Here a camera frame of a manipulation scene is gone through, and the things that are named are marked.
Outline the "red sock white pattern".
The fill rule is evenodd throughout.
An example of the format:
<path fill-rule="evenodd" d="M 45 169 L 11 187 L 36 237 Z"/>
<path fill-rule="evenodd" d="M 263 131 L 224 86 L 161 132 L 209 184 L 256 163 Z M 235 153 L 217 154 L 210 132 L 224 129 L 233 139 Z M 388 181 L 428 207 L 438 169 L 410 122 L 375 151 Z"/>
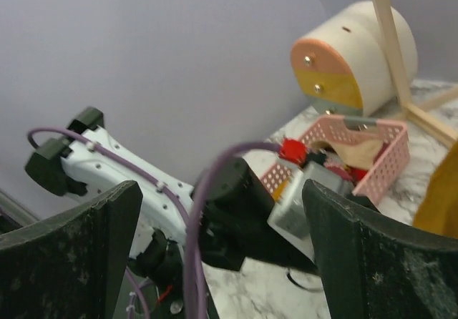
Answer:
<path fill-rule="evenodd" d="M 344 170 L 348 174 L 347 179 L 352 181 L 354 185 L 357 185 L 362 179 L 366 176 L 368 173 L 367 170 L 359 169 L 359 168 L 354 168 L 354 167 L 348 167 L 345 166 Z"/>

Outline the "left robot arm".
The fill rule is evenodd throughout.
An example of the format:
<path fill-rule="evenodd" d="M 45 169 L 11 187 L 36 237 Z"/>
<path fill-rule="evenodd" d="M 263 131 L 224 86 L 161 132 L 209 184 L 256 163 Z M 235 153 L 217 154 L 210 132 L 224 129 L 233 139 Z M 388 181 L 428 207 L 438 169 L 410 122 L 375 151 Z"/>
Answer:
<path fill-rule="evenodd" d="M 182 281 L 185 219 L 195 190 L 119 146 L 98 109 L 85 109 L 58 138 L 34 145 L 25 171 L 56 196 L 115 208 L 106 246 L 123 254 L 134 274 L 161 285 Z M 250 258 L 315 273 L 316 266 L 268 225 L 273 205 L 247 162 L 231 157 L 210 188 L 198 264 L 238 271 Z"/>

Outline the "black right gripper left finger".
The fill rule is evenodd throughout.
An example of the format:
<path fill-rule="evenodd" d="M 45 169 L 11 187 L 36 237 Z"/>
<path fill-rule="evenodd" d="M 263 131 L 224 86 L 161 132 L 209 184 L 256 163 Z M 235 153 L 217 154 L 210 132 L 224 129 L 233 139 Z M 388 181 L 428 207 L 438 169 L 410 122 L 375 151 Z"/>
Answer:
<path fill-rule="evenodd" d="M 1 235 L 1 317 L 112 318 L 141 204 L 124 181 Z"/>

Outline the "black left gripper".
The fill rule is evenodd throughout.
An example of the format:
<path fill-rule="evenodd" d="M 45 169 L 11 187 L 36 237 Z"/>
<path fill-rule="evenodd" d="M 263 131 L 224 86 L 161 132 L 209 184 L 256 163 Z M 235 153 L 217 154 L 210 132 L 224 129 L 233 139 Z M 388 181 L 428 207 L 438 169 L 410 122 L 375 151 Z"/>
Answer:
<path fill-rule="evenodd" d="M 250 258 L 316 275 L 313 262 L 267 223 L 273 205 L 256 177 L 219 177 L 203 212 L 203 262 L 239 271 Z"/>

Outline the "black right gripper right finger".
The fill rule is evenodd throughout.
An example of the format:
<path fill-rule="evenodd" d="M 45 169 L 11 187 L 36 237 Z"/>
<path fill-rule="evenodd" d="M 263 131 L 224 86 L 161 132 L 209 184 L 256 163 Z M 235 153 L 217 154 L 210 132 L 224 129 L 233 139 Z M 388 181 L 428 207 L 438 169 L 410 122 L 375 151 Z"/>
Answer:
<path fill-rule="evenodd" d="M 457 240 L 307 181 L 306 219 L 332 318 L 456 318 Z"/>

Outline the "mustard yellow sock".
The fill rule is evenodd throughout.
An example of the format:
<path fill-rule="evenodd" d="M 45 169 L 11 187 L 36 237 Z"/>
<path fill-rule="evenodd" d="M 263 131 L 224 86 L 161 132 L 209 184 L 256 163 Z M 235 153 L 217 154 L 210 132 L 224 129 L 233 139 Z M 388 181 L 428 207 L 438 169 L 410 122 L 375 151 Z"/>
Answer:
<path fill-rule="evenodd" d="M 412 226 L 423 231 L 457 238 L 457 142 L 430 177 L 423 202 Z"/>

